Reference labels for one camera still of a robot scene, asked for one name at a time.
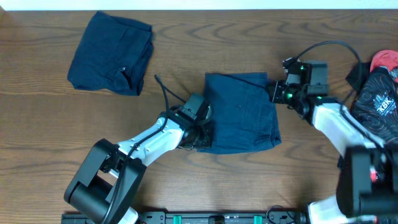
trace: folded dark blue cloth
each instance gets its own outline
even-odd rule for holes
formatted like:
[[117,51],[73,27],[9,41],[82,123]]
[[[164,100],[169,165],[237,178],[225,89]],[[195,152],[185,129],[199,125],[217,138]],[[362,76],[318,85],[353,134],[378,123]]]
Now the folded dark blue cloth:
[[199,152],[232,154],[280,144],[275,104],[266,91],[266,73],[207,73],[204,97],[213,108],[213,142]]
[[137,96],[153,50],[152,26],[97,12],[81,38],[68,80],[79,90],[107,88]]

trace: black mounting rail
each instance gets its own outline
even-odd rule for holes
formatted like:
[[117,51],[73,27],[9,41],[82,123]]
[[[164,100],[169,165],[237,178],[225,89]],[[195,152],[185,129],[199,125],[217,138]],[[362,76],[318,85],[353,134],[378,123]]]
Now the black mounting rail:
[[[301,224],[306,223],[304,214],[288,210],[266,213],[140,213],[136,224]],[[63,214],[61,224],[91,224],[83,214]]]

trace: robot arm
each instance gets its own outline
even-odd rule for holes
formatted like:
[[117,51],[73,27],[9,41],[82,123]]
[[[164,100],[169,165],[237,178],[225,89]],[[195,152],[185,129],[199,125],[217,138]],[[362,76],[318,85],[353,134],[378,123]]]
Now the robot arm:
[[[176,147],[210,147],[211,128],[206,124],[211,114],[209,103],[194,93],[184,106],[174,109],[161,113],[151,128],[127,141],[117,144],[105,139],[98,141],[68,186],[65,201],[95,223],[135,223],[138,214],[130,205],[146,167]],[[97,173],[109,172],[119,178],[123,165],[124,176],[118,180],[111,207],[117,184],[112,186]]]
[[353,223],[397,214],[398,174],[394,164],[398,154],[392,152],[391,156],[384,149],[383,139],[358,123],[346,106],[327,96],[325,62],[287,63],[287,79],[268,87],[271,100],[294,109],[344,158],[336,195],[311,203],[307,220],[311,224]]

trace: white wall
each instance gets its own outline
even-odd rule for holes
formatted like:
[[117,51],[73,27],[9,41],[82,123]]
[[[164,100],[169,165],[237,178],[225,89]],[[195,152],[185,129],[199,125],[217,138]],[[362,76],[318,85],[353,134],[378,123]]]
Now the white wall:
[[151,9],[398,9],[398,0],[0,0],[0,6],[7,11]]

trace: wood grain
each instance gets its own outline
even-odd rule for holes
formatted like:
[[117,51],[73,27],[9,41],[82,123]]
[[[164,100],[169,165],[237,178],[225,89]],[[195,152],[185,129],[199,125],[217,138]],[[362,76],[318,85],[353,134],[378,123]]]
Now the wood grain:
[[0,25],[1,25],[1,22],[2,22],[2,19],[5,15],[5,13],[6,13],[5,10],[0,6]]
[[[91,146],[133,137],[164,102],[153,74],[177,94],[201,92],[205,72],[267,71],[323,40],[350,43],[363,60],[398,49],[396,11],[111,11],[152,24],[155,51],[140,97],[74,90],[70,62],[95,12],[8,12],[0,27],[0,223],[59,223],[74,208],[63,193]],[[355,63],[339,46],[304,59],[327,60],[331,94],[350,87]],[[178,103],[170,97],[170,104]],[[152,164],[135,207],[171,211],[296,207],[333,194],[332,145],[294,111],[277,106],[283,143],[275,149],[216,156],[172,151]]]

